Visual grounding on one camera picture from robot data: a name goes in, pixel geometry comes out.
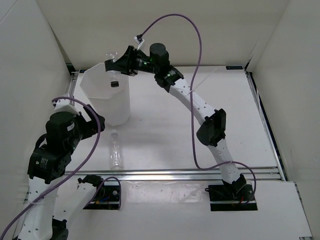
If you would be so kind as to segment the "black label plastic bottle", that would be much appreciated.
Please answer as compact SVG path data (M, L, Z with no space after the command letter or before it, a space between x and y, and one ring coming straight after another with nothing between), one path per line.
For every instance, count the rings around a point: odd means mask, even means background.
M104 61L105 71L109 78L110 86L112 88L118 88L120 86L120 77L121 73L119 71L110 68L110 64L113 64L118 59L118 53L115 51L111 51L106 53L106 60Z

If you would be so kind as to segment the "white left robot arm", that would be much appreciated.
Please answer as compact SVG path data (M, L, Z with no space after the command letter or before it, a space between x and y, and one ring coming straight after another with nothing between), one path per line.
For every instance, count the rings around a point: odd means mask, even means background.
M100 138L106 126L125 124L131 115L129 79L116 63L122 62L116 52L88 69L81 81L89 103L82 111L75 107L80 101L71 95L53 100L54 112L45 125L29 159L28 206L17 238L19 240L65 240L72 218L92 199L105 194L102 178L88 176L62 211L55 211L59 187L66 181L65 172L80 141Z

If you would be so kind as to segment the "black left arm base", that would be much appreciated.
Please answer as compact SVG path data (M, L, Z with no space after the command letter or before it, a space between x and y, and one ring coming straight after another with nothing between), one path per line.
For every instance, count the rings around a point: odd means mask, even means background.
M89 175L89 177L94 177L93 186L96 187L96 192L83 209L119 211L122 206L120 180L115 176L105 179L96 175Z

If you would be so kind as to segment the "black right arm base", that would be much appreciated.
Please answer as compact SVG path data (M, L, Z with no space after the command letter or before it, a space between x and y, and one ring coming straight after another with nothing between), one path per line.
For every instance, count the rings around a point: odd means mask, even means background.
M235 196L224 185L209 185L204 189L209 195L211 212L257 211L253 186L247 184Z

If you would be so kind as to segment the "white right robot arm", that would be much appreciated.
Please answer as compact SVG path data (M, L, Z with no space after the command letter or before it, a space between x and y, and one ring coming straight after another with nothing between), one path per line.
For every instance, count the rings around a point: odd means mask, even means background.
M222 175L224 193L230 200L238 199L246 185L246 179L238 170L226 141L226 112L215 109L203 100L184 79L183 74L171 65L169 53L162 43L154 43L146 55L134 46L127 48L128 72L134 76L139 71L151 73L157 84L178 99L193 114L200 127L192 131L192 140L206 146L213 155Z

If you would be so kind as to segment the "white octagonal bin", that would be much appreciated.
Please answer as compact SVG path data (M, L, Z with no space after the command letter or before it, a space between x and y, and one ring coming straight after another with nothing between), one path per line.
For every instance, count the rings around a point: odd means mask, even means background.
M106 124L115 127L127 122L131 115L127 75L105 71L105 64L99 63L84 72L80 87Z

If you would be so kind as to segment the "clear unlabeled plastic bottle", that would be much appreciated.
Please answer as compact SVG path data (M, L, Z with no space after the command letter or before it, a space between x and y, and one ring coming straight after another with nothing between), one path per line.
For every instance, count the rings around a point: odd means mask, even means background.
M116 130L112 130L109 139L109 155L110 155L110 169L123 169L123 153L120 135Z

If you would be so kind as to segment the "aluminium frame rail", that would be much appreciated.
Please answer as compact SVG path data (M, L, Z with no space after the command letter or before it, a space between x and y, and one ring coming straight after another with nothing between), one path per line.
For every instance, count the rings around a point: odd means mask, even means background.
M176 162L173 167L163 166L155 169L138 166L130 170L89 170L81 171L84 179L80 180L79 186L85 182L89 175L100 176L103 179L114 176L120 181L157 181L166 184L181 181L209 181L209 185L223 185L221 170L216 165L213 169L200 171L185 166L187 159L182 156L185 149L186 139L183 134L187 132L187 121L179 117L177 106L165 104L158 106L154 99L159 96L159 88L155 85L154 77L149 73L141 73L137 77L129 77L129 90L135 101L135 108L140 110L139 122L149 121L152 126L140 127L132 134L127 134L129 145L135 143L134 137L149 134L152 139L161 134L176 134L177 139L169 137L162 141L161 145L168 152L167 156L159 157L159 161L172 160ZM272 193L278 191L278 180L281 176L277 161L274 160L266 165L259 164L255 168L242 167L247 184L251 184L253 195L257 203L257 211L211 211L199 212L191 209L182 211L178 203L174 203L172 229L168 230L169 236L173 234L185 235L191 240L204 226L204 235L207 239L224 240L271 240L282 232L282 219L284 214L280 211L279 201L273 200L266 194L266 190ZM55 208L56 212L62 211L67 204Z

